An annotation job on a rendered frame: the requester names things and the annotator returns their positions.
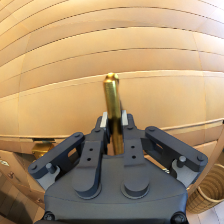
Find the brass rod tip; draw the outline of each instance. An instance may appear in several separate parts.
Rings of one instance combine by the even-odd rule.
[[[119,77],[115,73],[107,74],[104,79],[104,93],[106,97],[108,121],[115,155],[124,153],[118,80]]]

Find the wicker basket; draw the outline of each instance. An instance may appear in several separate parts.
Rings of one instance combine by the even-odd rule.
[[[200,214],[224,201],[224,166],[215,164],[187,200],[186,209]]]

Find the brass rod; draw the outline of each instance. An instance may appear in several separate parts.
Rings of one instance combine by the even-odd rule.
[[[104,92],[107,104],[107,116],[115,155],[124,153],[121,131],[121,112],[120,99],[118,93],[118,80],[118,75],[115,73],[107,74],[106,78],[104,79]]]

